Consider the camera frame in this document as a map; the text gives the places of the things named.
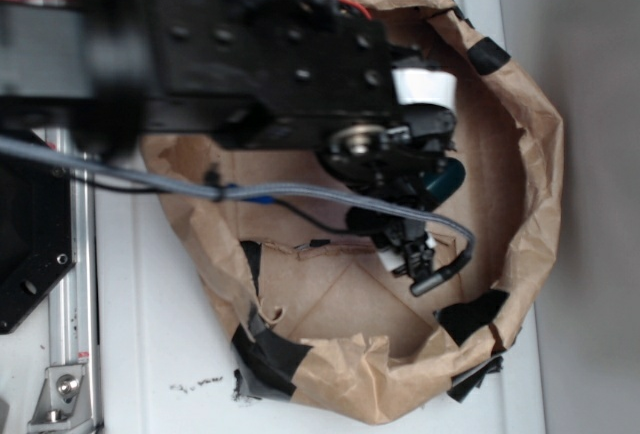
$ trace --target black mounting plate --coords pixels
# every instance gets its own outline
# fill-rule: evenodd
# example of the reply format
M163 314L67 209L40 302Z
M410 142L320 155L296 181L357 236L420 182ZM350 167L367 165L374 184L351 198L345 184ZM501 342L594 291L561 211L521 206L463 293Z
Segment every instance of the black mounting plate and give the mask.
M31 132L13 137L44 142ZM74 264L70 181L0 156L0 334L13 332Z

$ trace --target white surface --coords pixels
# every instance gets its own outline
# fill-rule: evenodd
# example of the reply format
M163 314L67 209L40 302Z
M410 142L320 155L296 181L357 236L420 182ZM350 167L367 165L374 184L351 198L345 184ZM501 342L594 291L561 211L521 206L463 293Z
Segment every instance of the white surface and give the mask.
M3 434L27 430L49 366L49 304L45 300L15 332L0 336L0 398L9 404Z
M548 432L638 432L640 4L503 10L508 49L567 121L559 259L537 302Z
M157 199L99 193L97 203L105 434L369 429L295 404L234 401L230 344ZM443 395L376 432L418 429L543 434L533 316L506 354L505 371L487 376L464 404Z

